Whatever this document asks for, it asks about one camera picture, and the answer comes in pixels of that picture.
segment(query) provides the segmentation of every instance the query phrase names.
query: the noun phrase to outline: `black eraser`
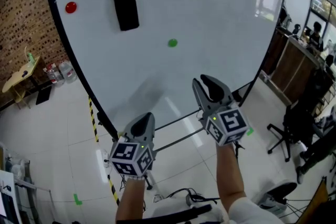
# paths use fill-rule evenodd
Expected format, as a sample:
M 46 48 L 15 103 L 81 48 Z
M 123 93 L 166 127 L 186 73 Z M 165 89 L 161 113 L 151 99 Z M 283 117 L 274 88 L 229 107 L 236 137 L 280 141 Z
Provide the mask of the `black eraser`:
M 121 31 L 139 27 L 137 2 L 135 0 L 114 0 L 114 6 Z

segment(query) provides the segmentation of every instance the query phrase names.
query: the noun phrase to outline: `wooden counter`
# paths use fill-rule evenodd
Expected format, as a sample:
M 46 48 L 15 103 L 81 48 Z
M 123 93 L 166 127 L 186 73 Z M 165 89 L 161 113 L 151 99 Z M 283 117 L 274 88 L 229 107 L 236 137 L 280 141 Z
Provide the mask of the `wooden counter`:
M 267 59 L 265 61 L 264 66 L 262 67 L 262 70 L 267 75 L 272 74 L 275 68 L 277 67 L 279 59 L 287 44 L 287 40 L 288 35 L 283 30 L 281 30 L 281 28 L 277 28 L 274 32 L 271 43 L 267 50 Z
M 271 81 L 294 103 L 305 90 L 311 71 L 319 66 L 318 60 L 309 51 L 289 37 Z

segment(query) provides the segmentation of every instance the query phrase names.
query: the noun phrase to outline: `brick wall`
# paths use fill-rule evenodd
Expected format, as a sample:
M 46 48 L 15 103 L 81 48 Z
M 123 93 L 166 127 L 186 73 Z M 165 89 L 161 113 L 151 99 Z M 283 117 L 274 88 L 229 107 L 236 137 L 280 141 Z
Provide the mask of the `brick wall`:
M 41 70 L 49 63 L 68 59 L 57 33 L 48 0 L 0 0 L 0 107 L 11 100 L 1 89 L 6 80 L 25 64 L 24 49 L 42 61 L 34 76 L 42 84 L 48 77 Z M 32 88 L 28 80 L 26 87 Z

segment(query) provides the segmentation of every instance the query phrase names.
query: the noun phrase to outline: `metal rod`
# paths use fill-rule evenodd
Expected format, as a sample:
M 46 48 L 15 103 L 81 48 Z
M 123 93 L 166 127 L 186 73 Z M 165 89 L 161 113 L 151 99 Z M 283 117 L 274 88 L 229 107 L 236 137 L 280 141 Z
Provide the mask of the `metal rod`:
M 198 129 L 197 131 L 195 131 L 195 132 L 193 132 L 193 133 L 191 133 L 191 134 L 189 134 L 189 135 L 186 135 L 185 137 L 180 138 L 180 139 L 174 141 L 173 143 L 170 143 L 170 144 L 168 144 L 168 145 L 165 145 L 165 146 L 163 146 L 163 147 L 160 147 L 160 148 L 158 148 L 158 149 L 155 150 L 155 151 L 156 151 L 156 152 L 159 152 L 159 151 L 164 150 L 164 149 L 166 149 L 166 148 L 168 148 L 168 147 L 170 147 L 170 146 L 173 146 L 173 145 L 175 145 L 175 144 L 177 144 L 177 143 L 179 143 L 179 142 L 181 142 L 181 141 L 183 141 L 183 140 L 189 138 L 190 136 L 193 136 L 194 134 L 199 133 L 199 132 L 202 131 L 202 130 L 204 130 L 204 129 L 203 129 L 203 128 Z
M 184 118 L 186 118 L 186 117 L 189 117 L 189 116 L 191 116 L 192 114 L 195 114 L 196 112 L 199 112 L 200 110 L 201 110 L 201 109 L 198 109 L 198 110 L 196 110 L 196 111 L 194 111 L 194 112 L 189 113 L 189 114 L 186 115 L 186 116 L 183 116 L 182 118 L 179 118 L 179 119 L 177 119 L 177 120 L 175 120 L 175 121 L 172 121 L 172 122 L 170 122 L 170 123 L 167 123 L 167 124 L 165 124 L 165 125 L 162 125 L 161 127 L 156 128 L 155 131 L 158 131 L 159 129 L 162 129 L 162 128 L 164 128 L 164 127 L 167 127 L 168 125 L 171 125 L 171 124 L 173 124 L 173 123 L 175 123 L 175 122 L 178 122 L 178 121 L 180 121 L 180 120 L 182 120 L 182 119 L 184 119 Z
M 47 192 L 50 192 L 50 189 L 46 189 L 46 188 L 41 188 L 41 187 L 37 187 L 35 186 L 34 184 L 31 184 L 31 183 L 28 183 L 28 182 L 25 182 L 23 180 L 20 180 L 20 179 L 15 179 L 14 180 L 16 184 L 18 185 L 22 185 L 22 186 L 25 186 L 27 188 L 31 188 L 31 189 L 41 189 L 41 190 L 44 190 L 44 191 L 47 191 Z
M 52 214 L 52 218 L 54 221 L 56 221 L 56 208 L 55 208 L 55 204 L 54 204 L 54 200 L 53 200 L 53 196 L 51 195 L 51 191 L 49 191 L 49 195 L 50 195 L 50 200 L 51 200 L 51 214 Z

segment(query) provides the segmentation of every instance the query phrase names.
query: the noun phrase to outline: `black chair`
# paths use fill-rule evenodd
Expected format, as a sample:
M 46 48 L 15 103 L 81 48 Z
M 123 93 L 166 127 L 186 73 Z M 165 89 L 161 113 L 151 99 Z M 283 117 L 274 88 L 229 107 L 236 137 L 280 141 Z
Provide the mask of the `black chair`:
M 294 25 L 294 30 L 293 30 L 292 34 L 293 35 L 297 35 L 300 30 L 301 30 L 301 25 L 295 24 Z
M 267 151 L 271 154 L 273 149 L 285 142 L 288 157 L 285 162 L 290 160 L 290 144 L 301 141 L 307 147 L 311 145 L 312 136 L 318 128 L 315 126 L 314 116 L 312 116 L 316 106 L 324 104 L 322 98 L 333 84 L 333 79 L 328 72 L 323 69 L 313 70 L 305 87 L 305 91 L 295 105 L 289 105 L 286 108 L 283 117 L 283 128 L 269 124 L 267 129 L 274 129 L 282 138 Z

